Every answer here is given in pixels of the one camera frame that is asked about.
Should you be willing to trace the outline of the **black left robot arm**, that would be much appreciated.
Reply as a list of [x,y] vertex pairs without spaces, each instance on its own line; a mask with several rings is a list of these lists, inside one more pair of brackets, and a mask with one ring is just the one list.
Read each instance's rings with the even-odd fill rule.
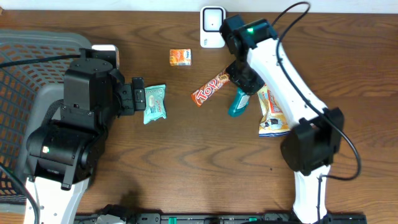
[[65,72],[63,96],[27,138],[25,223],[73,223],[115,118],[146,108],[141,77],[126,83],[115,45],[80,49]]

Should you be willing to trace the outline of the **orange snack packet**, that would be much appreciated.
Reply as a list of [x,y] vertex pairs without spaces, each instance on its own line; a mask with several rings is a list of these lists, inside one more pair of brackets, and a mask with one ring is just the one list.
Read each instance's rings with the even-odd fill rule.
[[169,62],[171,66],[190,66],[192,64],[191,49],[170,49]]

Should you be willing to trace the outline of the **blue Listerine mouthwash bottle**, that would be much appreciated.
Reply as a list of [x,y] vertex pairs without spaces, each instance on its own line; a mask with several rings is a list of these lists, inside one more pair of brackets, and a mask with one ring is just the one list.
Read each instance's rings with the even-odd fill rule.
[[250,95],[246,94],[242,91],[242,89],[238,88],[236,97],[229,107],[228,114],[231,117],[241,116],[245,112],[246,107],[249,104],[250,97]]

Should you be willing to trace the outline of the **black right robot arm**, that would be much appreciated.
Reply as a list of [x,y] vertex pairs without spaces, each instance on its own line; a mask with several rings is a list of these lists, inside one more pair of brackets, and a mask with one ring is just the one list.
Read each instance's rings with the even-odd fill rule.
[[241,16],[225,19],[220,33],[236,60],[226,69],[229,79],[247,95],[263,85],[271,90],[290,128],[280,150],[295,175],[293,211],[302,223],[317,223],[327,215],[326,183],[320,182],[340,148],[338,128],[344,124],[340,109],[328,109],[302,80],[287,58],[280,37],[265,20],[246,24]]

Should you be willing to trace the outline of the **cream snack chips bag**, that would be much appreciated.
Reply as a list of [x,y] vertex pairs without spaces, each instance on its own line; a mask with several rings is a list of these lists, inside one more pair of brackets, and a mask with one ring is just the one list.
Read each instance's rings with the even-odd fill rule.
[[259,123],[259,137],[287,135],[290,132],[289,125],[268,86],[264,85],[257,92],[257,95],[262,111],[262,119]]

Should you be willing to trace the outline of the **orange Top chocolate bar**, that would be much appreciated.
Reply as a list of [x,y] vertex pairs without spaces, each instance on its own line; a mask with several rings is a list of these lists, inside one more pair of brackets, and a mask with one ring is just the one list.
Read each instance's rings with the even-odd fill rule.
[[212,95],[214,95],[228,82],[229,73],[224,69],[222,72],[217,74],[217,76],[201,86],[198,90],[194,91],[191,94],[191,98],[193,102],[198,107],[200,107],[205,101],[207,101]]

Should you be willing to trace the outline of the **mint green wipes pack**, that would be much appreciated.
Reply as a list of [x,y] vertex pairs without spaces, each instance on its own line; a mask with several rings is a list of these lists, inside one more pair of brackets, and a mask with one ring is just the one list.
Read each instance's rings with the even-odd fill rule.
[[164,106],[165,85],[148,86],[145,88],[146,109],[144,110],[144,124],[166,119],[167,112]]

